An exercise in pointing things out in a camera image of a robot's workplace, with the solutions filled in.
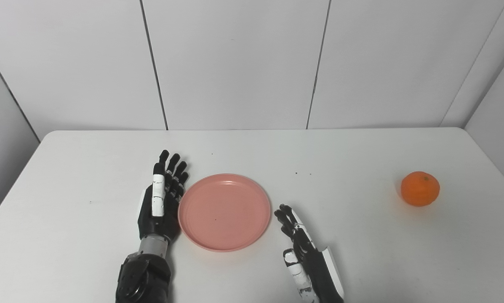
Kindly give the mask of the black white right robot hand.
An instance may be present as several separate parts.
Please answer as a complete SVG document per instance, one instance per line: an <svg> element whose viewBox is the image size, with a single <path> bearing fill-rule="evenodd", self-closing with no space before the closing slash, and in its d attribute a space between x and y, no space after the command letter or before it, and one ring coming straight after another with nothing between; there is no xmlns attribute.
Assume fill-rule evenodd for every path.
<svg viewBox="0 0 504 303"><path fill-rule="evenodd" d="M344 287L328 247L319 250L306 226L289 205L274 212L292 247L284 250L284 263L304 303L344 303Z"/></svg>

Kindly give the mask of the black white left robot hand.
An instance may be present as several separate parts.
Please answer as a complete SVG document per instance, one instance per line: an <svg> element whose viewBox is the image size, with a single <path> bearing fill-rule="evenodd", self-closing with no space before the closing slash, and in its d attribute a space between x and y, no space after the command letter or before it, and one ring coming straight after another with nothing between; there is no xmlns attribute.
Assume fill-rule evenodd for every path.
<svg viewBox="0 0 504 303"><path fill-rule="evenodd" d="M188 165L178 153L163 150L152 169L138 216L139 236L156 235L171 243L181 230L178 208L189 179Z"/></svg>

